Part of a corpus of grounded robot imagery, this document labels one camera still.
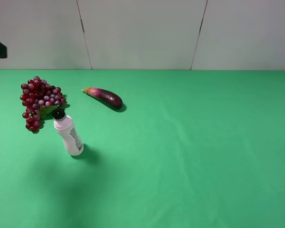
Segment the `red grape bunch with leaf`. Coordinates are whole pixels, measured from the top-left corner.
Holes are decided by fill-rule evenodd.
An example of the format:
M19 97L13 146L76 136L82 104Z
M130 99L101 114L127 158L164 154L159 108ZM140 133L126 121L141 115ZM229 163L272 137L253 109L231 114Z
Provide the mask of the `red grape bunch with leaf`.
M44 119L67 103L66 96L60 87L49 84L45 79L34 76L21 85L20 100L25 107L22 118L25 127L32 133L37 133L43 125Z

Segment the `purple eggplant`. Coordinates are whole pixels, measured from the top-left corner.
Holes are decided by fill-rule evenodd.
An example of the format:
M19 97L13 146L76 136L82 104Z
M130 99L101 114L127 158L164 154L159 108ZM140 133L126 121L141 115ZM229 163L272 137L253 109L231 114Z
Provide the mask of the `purple eggplant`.
M119 110L123 106L121 97L111 91L87 87L82 89L82 92L114 110Z

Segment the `white bottle with black cap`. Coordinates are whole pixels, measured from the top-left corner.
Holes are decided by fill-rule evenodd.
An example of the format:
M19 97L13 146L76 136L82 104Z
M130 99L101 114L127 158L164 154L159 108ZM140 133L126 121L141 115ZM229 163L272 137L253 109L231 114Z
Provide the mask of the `white bottle with black cap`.
M71 156L79 156L84 150L84 144L76 131L73 119L62 108L52 112L54 128L62 137L64 147Z

